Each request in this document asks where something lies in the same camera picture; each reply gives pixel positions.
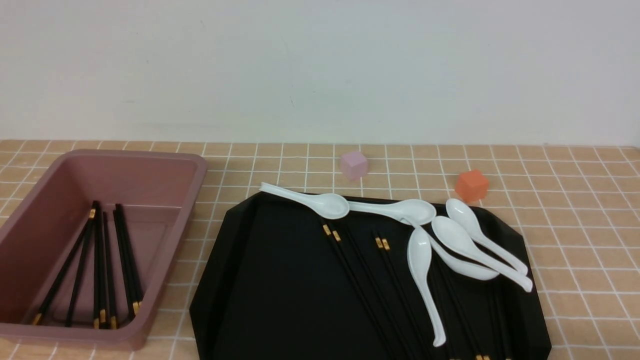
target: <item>pink cube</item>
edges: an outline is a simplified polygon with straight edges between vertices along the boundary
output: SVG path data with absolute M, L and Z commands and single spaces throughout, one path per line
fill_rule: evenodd
M 369 163 L 360 151 L 351 151 L 342 155 L 340 170 L 349 180 L 355 180 L 367 175 Z

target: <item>white spoon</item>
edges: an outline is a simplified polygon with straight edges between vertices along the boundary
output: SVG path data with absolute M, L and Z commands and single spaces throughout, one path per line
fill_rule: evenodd
M 349 201 L 349 208 L 361 213 L 372 213 L 390 217 L 405 225 L 411 225 L 405 217 L 411 217 L 418 224 L 425 225 L 436 217 L 436 208 L 424 200 L 410 199 L 393 204 L 368 204 L 365 202 Z
M 429 273 L 429 267 L 431 266 L 431 244 L 429 244 L 429 234 L 418 225 L 417 222 L 411 218 L 406 218 L 408 222 L 413 222 L 414 227 L 411 237 L 409 238 L 409 244 L 406 248 L 406 259 L 409 262 L 409 270 L 413 281 L 418 286 L 424 305 L 427 307 L 427 312 L 431 319 L 431 326 L 433 326 L 433 346 L 439 347 L 447 341 L 447 335 L 444 332 L 444 326 L 438 314 L 438 308 L 433 297 L 429 291 L 429 284 L 427 284 L 427 274 Z
M 293 192 L 267 183 L 261 184 L 260 191 L 299 202 L 327 219 L 342 218 L 349 213 L 349 203 L 347 199 L 336 193 L 307 195 L 306 193 Z
M 495 270 L 451 256 L 434 238 L 431 237 L 431 235 L 429 235 L 429 233 L 426 234 L 429 236 L 429 243 L 431 244 L 431 247 L 433 247 L 433 250 L 436 251 L 436 254 L 440 256 L 440 259 L 442 259 L 442 261 L 444 261 L 451 270 L 460 275 L 482 281 L 491 280 L 498 276 L 498 272 Z
M 533 289 L 533 282 L 530 278 L 493 259 L 477 248 L 467 232 L 457 222 L 447 217 L 436 217 L 431 225 L 438 239 L 452 251 L 494 269 L 520 285 L 527 293 Z
M 527 275 L 529 268 L 520 259 L 516 258 L 512 253 L 504 250 L 500 245 L 487 238 L 480 229 L 480 223 L 473 210 L 464 202 L 458 199 L 447 200 L 447 214 L 451 220 L 457 222 L 466 230 L 471 238 L 478 244 L 491 250 L 494 254 L 500 256 L 504 261 L 511 265 L 522 275 Z

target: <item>white wall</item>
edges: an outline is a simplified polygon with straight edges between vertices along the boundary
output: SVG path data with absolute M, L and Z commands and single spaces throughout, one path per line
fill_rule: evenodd
M 0 138 L 640 143 L 638 0 L 0 0 Z

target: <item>tiled countertop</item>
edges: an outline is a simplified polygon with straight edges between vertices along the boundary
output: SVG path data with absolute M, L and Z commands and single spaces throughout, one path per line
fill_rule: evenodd
M 15 345 L 0 359 L 197 359 L 187 312 L 229 208 L 261 181 L 306 192 L 444 202 L 458 173 L 490 180 L 483 206 L 523 234 L 554 345 L 551 359 L 640 359 L 640 151 L 617 147 L 0 141 L 0 225 L 72 149 L 191 152 L 209 162 L 187 240 L 147 345 L 133 354 Z M 349 182 L 341 154 L 370 174 Z

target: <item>rectangular container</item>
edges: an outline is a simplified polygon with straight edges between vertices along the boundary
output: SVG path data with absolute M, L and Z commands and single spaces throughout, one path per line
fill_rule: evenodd
M 206 161 L 191 154 L 78 150 L 58 158 L 0 228 L 0 291 L 4 294 L 0 297 L 0 337 L 123 350 L 142 347 L 206 172 Z M 117 330 L 92 327 L 92 249 L 74 326 L 65 328 L 63 323 L 79 252 L 41 325 L 31 325 L 86 222 L 93 200 L 99 200 L 109 216 L 118 322 L 124 325 Z M 143 305 L 131 323 L 126 321 L 113 224 L 116 203 L 125 208 L 144 292 Z

